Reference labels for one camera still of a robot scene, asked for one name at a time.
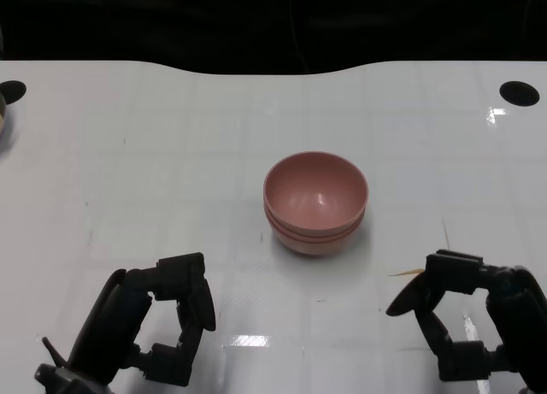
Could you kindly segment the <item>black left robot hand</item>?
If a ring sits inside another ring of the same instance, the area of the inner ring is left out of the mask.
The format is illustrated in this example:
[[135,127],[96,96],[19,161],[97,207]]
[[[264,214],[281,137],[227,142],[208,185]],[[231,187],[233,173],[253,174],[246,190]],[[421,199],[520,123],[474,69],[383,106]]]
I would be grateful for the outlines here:
[[[174,301],[181,333],[175,346],[135,343],[154,301]],[[203,332],[216,328],[202,253],[164,258],[153,268],[115,271],[93,305],[68,358],[68,368],[109,385],[119,370],[137,368],[155,382],[186,386]]]

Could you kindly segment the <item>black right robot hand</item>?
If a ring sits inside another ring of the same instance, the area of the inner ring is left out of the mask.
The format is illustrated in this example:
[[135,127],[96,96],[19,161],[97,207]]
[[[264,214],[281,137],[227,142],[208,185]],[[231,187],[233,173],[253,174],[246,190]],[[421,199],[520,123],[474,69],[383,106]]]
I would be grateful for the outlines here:
[[[481,341],[455,342],[433,310],[446,292],[488,292],[486,310],[502,343],[489,351]],[[546,297],[524,267],[487,265],[478,256],[437,250],[386,310],[414,312],[444,382],[486,380],[495,372],[518,373],[533,393],[546,391]]]

